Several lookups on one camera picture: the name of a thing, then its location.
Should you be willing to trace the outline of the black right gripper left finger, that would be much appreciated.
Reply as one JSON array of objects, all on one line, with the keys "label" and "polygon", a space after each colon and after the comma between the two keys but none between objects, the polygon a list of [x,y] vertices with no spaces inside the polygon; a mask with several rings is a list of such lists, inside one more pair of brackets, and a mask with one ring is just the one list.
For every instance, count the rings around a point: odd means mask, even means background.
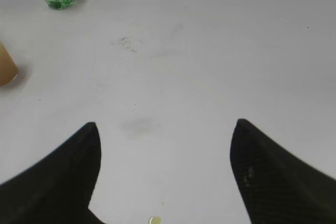
[{"label": "black right gripper left finger", "polygon": [[101,223],[89,209],[101,166],[88,122],[35,165],[1,184],[1,223]]}]

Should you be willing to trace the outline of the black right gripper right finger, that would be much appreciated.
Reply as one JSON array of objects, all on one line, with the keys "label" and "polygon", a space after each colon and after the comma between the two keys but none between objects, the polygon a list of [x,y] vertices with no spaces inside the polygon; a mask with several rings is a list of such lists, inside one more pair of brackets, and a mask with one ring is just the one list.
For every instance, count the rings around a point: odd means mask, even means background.
[{"label": "black right gripper right finger", "polygon": [[335,223],[335,179],[238,119],[230,164],[251,223]]}]

